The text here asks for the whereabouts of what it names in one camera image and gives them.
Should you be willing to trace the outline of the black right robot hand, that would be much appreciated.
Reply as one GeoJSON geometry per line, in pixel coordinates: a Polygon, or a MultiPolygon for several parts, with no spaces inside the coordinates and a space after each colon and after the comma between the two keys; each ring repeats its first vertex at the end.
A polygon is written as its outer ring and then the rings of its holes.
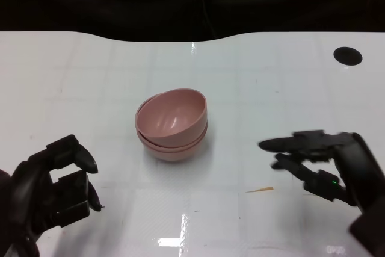
{"type": "Polygon", "coordinates": [[[365,212],[384,196],[384,173],[357,133],[300,131],[258,146],[274,154],[272,169],[290,172],[306,191],[326,200],[338,199],[365,212]]]}

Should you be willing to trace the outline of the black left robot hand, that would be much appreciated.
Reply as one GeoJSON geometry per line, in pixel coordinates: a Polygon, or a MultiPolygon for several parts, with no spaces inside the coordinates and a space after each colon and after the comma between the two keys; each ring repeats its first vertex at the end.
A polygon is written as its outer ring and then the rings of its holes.
{"type": "Polygon", "coordinates": [[[37,240],[99,212],[103,206],[88,174],[98,167],[74,135],[46,146],[1,172],[1,256],[39,256],[37,240]]]}

